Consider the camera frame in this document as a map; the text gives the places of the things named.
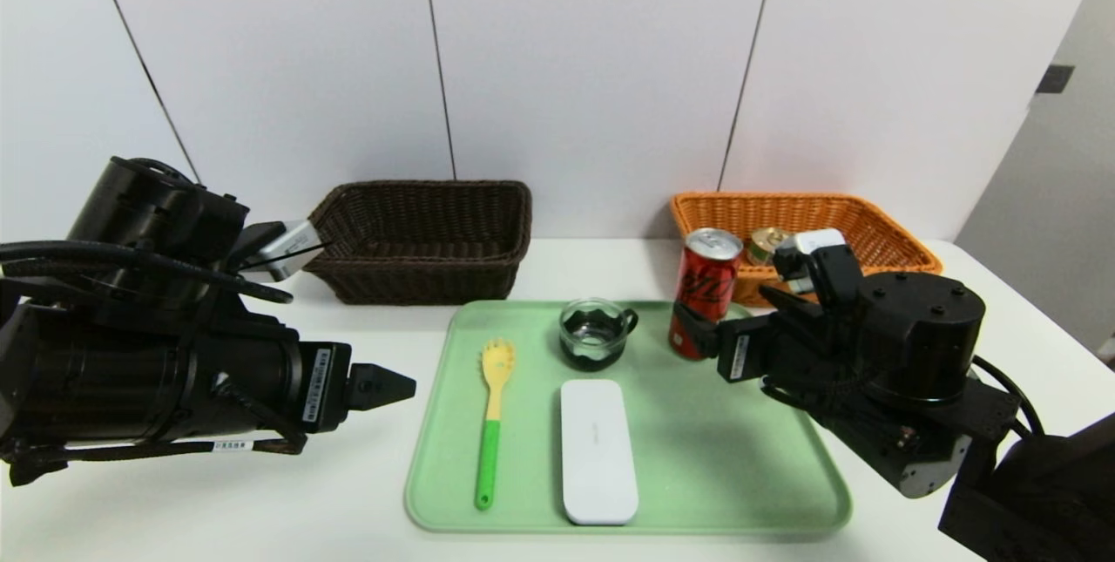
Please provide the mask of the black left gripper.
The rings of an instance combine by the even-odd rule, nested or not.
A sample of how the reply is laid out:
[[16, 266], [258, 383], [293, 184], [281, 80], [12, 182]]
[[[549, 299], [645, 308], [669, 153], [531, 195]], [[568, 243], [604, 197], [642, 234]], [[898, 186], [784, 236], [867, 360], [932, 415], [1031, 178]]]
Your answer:
[[[274, 435], [248, 450], [303, 450], [307, 438], [332, 432], [347, 416], [345, 380], [351, 348], [311, 342], [284, 324], [236, 324], [211, 331], [192, 350], [180, 424], [183, 439], [215, 437], [230, 450], [250, 432]], [[368, 411], [414, 398], [417, 384], [375, 364], [351, 364], [348, 410]]]

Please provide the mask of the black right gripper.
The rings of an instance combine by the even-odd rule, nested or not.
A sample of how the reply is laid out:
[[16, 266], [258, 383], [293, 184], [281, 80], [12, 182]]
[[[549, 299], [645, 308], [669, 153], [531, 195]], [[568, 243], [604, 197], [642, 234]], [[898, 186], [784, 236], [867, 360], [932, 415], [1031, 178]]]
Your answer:
[[712, 322], [682, 301], [672, 306], [672, 348], [681, 358], [716, 358], [729, 382], [814, 378], [828, 352], [832, 321], [815, 301], [760, 285], [772, 312]]

